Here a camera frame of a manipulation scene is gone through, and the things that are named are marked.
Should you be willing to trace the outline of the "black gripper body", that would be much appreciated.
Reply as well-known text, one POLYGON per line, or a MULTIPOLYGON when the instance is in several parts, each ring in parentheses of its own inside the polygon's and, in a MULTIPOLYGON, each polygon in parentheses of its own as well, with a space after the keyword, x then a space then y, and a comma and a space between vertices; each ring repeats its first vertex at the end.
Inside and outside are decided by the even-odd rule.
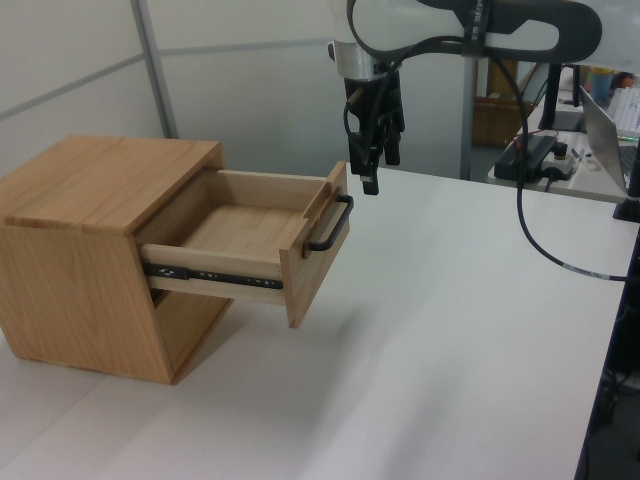
MULTIPOLYGON (((345 131, 352 133, 349 127, 348 115, 354 115, 359 121, 359 133, 364 133, 368 129, 374 105, 383 87, 386 76, 381 76, 374 80, 353 80, 344 79, 344 88, 349 105, 343 110, 343 123, 345 131)), ((377 116, 383 120, 391 120, 394 127, 399 131, 404 131, 404 113, 401 99, 401 83, 398 73, 394 73, 381 95, 380 105, 377 109, 377 116)))

